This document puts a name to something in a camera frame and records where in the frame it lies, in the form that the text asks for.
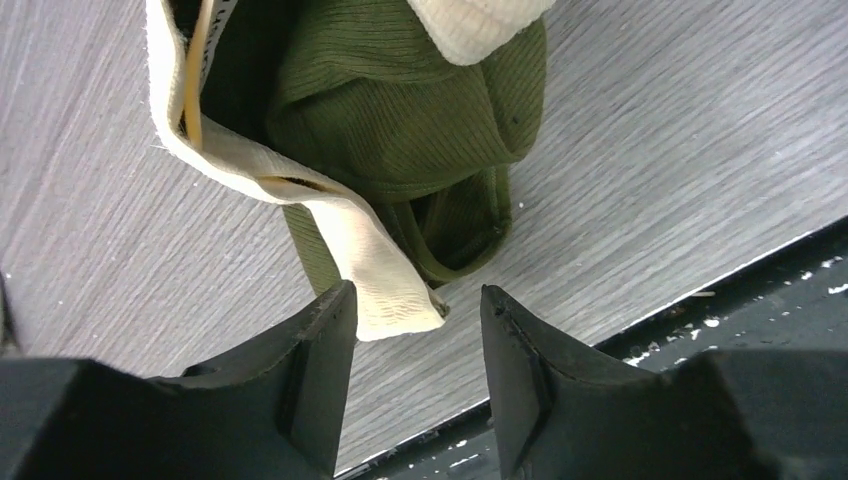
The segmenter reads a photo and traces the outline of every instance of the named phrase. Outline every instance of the cream webbing strap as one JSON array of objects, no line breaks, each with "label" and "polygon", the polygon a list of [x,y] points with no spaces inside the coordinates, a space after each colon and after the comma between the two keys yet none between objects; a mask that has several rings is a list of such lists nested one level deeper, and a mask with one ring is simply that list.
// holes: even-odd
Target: cream webbing strap
[{"label": "cream webbing strap", "polygon": [[[214,10],[210,4],[222,1],[227,0],[204,1],[191,42],[195,49],[207,44],[208,14],[210,8]],[[203,116],[197,107],[200,86],[195,83],[203,66],[195,61],[196,50],[189,49],[192,61],[187,62],[185,40],[167,0],[146,0],[146,11],[150,110],[165,148],[209,178],[251,198],[306,206],[342,278],[356,285],[360,340],[440,327],[446,306],[424,284],[365,200],[338,182]],[[192,82],[188,87],[187,79]],[[180,133],[184,107],[192,140]]]},{"label": "cream webbing strap", "polygon": [[443,57],[483,61],[550,9],[554,0],[407,0]]}]

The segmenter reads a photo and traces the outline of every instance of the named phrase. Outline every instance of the gray wood-grain floor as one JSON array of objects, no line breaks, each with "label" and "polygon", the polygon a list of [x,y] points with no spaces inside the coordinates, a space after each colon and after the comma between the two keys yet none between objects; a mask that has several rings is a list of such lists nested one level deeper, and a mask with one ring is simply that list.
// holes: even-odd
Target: gray wood-grain floor
[{"label": "gray wood-grain floor", "polygon": [[[157,148],[142,2],[0,0],[0,248],[29,355],[177,374],[311,297],[279,211]],[[848,4],[561,0],[515,233],[440,331],[358,347],[339,467],[486,397],[499,284],[595,342],[848,214]]]}]

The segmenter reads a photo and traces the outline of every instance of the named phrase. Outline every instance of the green fabric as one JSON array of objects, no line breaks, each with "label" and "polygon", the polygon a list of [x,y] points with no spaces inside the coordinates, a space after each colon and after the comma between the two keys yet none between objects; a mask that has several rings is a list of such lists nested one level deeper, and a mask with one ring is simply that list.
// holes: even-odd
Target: green fabric
[{"label": "green fabric", "polygon": [[[405,0],[240,0],[202,108],[362,195],[435,287],[511,229],[507,167],[535,141],[546,56],[541,21],[457,67]],[[323,292],[338,279],[330,252],[307,209],[284,212]]]}]

